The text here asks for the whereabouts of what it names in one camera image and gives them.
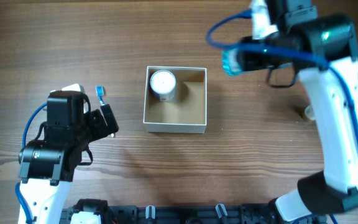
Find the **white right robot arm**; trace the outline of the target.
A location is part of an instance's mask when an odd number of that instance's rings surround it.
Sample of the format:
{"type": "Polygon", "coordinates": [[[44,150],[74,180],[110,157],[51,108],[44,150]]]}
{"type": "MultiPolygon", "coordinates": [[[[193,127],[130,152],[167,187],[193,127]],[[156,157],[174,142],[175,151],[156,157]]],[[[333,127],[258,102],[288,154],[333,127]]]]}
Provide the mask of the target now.
{"type": "Polygon", "coordinates": [[[226,68],[239,74],[286,64],[306,90],[318,128],[324,169],[272,200],[269,223],[321,222],[358,208],[358,43],[345,14],[318,16],[310,1],[252,1],[241,17],[253,33],[227,51],[226,68]]]}

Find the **white lotion tube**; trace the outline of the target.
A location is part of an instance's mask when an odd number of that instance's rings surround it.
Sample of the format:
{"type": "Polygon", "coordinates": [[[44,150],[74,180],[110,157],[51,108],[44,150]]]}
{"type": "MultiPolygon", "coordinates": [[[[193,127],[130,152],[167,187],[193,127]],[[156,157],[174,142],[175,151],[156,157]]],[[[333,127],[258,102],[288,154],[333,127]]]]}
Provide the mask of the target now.
{"type": "Polygon", "coordinates": [[[314,121],[316,119],[314,115],[313,107],[311,105],[307,106],[304,109],[302,113],[302,118],[307,121],[314,121]]]}

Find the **blue white toothbrush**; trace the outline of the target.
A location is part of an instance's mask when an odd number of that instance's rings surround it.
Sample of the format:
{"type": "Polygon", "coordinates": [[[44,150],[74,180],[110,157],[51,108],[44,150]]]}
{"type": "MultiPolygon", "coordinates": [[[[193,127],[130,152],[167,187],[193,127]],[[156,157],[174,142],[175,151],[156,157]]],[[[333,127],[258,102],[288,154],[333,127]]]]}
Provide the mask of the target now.
{"type": "Polygon", "coordinates": [[[103,86],[96,86],[95,90],[96,90],[96,95],[98,97],[98,100],[99,100],[101,106],[104,106],[105,105],[105,102],[103,100],[103,96],[105,95],[104,87],[103,86]]]}

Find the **clear cotton bud jar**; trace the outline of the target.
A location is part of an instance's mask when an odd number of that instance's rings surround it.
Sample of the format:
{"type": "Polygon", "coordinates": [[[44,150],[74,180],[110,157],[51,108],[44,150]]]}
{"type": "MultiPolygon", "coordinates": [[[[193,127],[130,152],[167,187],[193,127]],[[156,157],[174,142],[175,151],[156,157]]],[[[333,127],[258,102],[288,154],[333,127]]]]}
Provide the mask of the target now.
{"type": "Polygon", "coordinates": [[[172,101],[176,85],[174,74],[168,70],[157,70],[150,78],[152,93],[160,101],[172,101]]]}

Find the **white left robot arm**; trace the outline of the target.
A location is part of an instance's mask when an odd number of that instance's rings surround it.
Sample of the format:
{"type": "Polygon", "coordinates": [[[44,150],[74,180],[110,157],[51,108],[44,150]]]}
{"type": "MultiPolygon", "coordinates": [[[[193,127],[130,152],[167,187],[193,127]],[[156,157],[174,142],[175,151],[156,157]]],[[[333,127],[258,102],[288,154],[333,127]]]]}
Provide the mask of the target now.
{"type": "Polygon", "coordinates": [[[53,91],[43,107],[46,121],[19,153],[19,223],[58,223],[75,169],[86,164],[82,153],[119,130],[110,105],[92,110],[81,91],[53,91]]]}

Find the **teal mouthwash bottle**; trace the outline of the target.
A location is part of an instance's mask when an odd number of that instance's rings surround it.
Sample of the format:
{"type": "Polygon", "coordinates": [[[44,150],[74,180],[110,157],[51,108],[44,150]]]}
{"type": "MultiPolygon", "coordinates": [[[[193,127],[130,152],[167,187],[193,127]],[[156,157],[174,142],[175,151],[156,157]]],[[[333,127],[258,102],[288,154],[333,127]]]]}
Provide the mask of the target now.
{"type": "Polygon", "coordinates": [[[244,73],[243,68],[237,61],[237,49],[229,49],[222,52],[223,70],[227,76],[234,77],[244,73]]]}

